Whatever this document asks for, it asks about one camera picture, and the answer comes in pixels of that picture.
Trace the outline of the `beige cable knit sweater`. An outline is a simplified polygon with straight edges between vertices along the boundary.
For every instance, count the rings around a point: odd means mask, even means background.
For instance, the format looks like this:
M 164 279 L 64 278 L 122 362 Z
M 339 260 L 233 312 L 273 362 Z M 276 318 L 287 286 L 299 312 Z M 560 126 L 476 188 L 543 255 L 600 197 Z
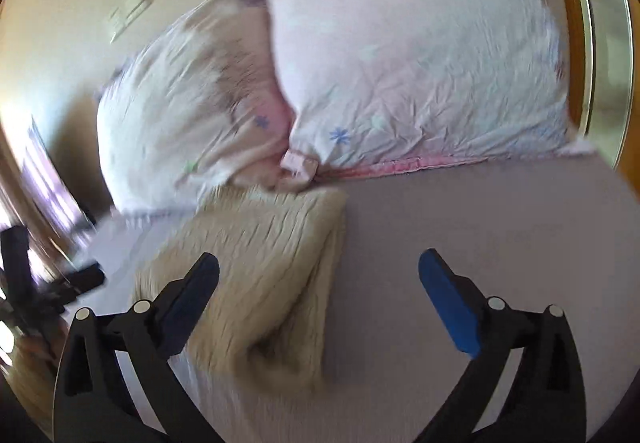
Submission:
M 224 186 L 209 195 L 134 274 L 134 299 L 154 299 L 209 252 L 218 286 L 186 344 L 190 361 L 274 394 L 322 385 L 326 309 L 345 236 L 346 196 Z

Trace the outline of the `white floral left pillow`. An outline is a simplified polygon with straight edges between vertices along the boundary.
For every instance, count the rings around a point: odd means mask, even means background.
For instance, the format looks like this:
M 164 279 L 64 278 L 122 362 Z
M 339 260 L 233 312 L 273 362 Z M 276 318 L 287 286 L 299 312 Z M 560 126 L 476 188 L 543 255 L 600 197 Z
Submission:
M 265 0 L 205 0 L 103 90 L 102 176 L 119 211 L 194 207 L 225 184 L 274 189 L 290 123 Z

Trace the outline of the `pink floral right pillow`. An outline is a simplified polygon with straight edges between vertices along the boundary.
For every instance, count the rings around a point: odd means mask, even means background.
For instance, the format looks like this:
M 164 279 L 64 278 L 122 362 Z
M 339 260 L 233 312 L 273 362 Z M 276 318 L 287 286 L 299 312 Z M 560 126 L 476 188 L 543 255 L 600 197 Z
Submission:
M 578 155 L 546 0 L 266 0 L 300 182 Z

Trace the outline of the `white wall switch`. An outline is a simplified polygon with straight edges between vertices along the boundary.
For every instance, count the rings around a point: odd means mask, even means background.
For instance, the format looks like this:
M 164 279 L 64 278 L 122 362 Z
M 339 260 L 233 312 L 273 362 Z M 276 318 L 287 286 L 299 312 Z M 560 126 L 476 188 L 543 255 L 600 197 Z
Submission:
M 120 0 L 106 18 L 108 40 L 112 44 L 152 4 L 153 0 Z

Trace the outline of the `dark framed mirror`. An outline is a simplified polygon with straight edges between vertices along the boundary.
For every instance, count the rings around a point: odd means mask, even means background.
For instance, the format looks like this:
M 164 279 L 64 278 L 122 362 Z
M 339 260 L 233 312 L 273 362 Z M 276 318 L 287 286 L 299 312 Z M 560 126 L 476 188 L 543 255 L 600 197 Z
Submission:
M 96 233 L 94 221 L 61 179 L 41 140 L 35 122 L 27 132 L 22 176 L 35 204 L 60 236 L 77 248 L 84 248 Z

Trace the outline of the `wooden frosted glass door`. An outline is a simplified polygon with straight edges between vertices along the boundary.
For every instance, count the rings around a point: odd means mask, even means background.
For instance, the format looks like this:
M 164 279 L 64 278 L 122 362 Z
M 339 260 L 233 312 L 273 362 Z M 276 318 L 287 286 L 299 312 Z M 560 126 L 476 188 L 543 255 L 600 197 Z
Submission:
M 573 58 L 584 68 L 577 127 L 614 168 L 623 158 L 634 104 L 632 0 L 564 0 Z

